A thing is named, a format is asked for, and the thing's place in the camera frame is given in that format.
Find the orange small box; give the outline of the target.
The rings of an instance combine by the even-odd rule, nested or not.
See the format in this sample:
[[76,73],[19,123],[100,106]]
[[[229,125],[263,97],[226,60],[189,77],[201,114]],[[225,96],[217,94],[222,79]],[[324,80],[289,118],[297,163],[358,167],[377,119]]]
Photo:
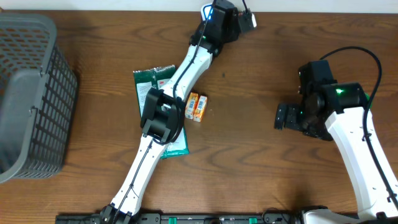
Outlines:
[[199,97],[197,107],[195,109],[195,112],[193,114],[193,120],[196,122],[201,122],[203,119],[203,116],[205,114],[206,106],[207,106],[207,101],[208,98],[206,96],[201,96]]
[[186,118],[193,119],[193,115],[196,110],[198,100],[199,100],[199,94],[191,92],[187,99],[187,104],[185,107],[185,117]]

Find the green white snack bag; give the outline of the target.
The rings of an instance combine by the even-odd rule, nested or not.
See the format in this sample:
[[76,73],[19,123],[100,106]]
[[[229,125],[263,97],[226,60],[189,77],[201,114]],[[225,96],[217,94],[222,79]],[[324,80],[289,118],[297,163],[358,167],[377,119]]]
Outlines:
[[[133,71],[140,116],[142,116],[146,95],[150,88],[155,88],[158,90],[163,87],[171,79],[175,71],[175,65]],[[168,159],[171,157],[179,157],[188,154],[189,149],[187,144],[187,136],[185,130],[182,129],[177,140],[169,144],[168,148],[164,151],[160,158]]]

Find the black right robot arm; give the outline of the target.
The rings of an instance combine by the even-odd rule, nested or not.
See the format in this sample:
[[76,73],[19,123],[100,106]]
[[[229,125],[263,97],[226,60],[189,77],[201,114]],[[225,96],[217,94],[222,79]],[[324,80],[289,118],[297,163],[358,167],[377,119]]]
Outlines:
[[291,223],[397,223],[397,179],[366,109],[369,98],[359,83],[338,83],[326,60],[298,69],[299,104],[278,105],[275,129],[333,141],[343,158],[357,204],[357,215],[325,206],[301,209]]

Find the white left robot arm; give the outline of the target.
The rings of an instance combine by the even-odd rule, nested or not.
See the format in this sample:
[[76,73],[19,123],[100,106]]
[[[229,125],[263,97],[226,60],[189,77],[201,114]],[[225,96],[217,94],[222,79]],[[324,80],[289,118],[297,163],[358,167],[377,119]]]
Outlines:
[[101,223],[133,222],[161,155],[180,136],[193,86],[221,53],[223,45],[238,38],[236,6],[229,1],[213,1],[208,8],[177,71],[161,88],[151,88],[146,94],[139,149],[118,193],[101,211]]

